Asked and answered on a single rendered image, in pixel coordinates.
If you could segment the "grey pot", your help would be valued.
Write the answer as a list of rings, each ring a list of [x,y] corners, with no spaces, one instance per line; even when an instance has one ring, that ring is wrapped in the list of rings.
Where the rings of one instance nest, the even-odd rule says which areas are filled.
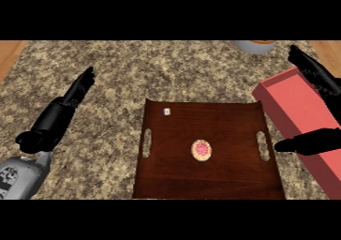
[[[275,40],[236,40],[239,49],[251,54],[266,54],[272,51],[276,41]]]

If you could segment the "dark brown wooden tray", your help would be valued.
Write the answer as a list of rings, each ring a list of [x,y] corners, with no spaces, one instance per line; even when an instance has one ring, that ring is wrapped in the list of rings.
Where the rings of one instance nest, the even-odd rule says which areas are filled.
[[[149,155],[139,156],[136,199],[285,198],[276,159],[261,158],[267,133],[261,104],[146,101],[142,131]]]

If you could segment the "red cardboard box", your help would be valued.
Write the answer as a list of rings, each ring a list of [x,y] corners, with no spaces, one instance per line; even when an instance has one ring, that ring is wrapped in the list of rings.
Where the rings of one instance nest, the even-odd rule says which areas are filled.
[[[253,95],[285,138],[317,128],[339,128],[317,91],[292,67],[260,81]],[[341,199],[341,149],[300,159],[331,199]]]

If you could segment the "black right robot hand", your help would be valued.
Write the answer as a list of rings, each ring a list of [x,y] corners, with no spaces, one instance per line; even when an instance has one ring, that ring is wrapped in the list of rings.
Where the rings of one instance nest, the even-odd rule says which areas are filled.
[[[341,78],[336,78],[326,67],[306,54],[297,45],[289,47],[288,61],[295,65],[308,83],[317,90],[338,128],[319,128],[275,144],[278,152],[294,152],[313,156],[341,149]]]

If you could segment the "pink frosted cupcake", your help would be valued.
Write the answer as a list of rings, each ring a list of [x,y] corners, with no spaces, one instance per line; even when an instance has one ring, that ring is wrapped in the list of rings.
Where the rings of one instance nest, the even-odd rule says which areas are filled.
[[[198,161],[207,161],[213,155],[213,147],[205,140],[197,140],[192,144],[192,155]]]

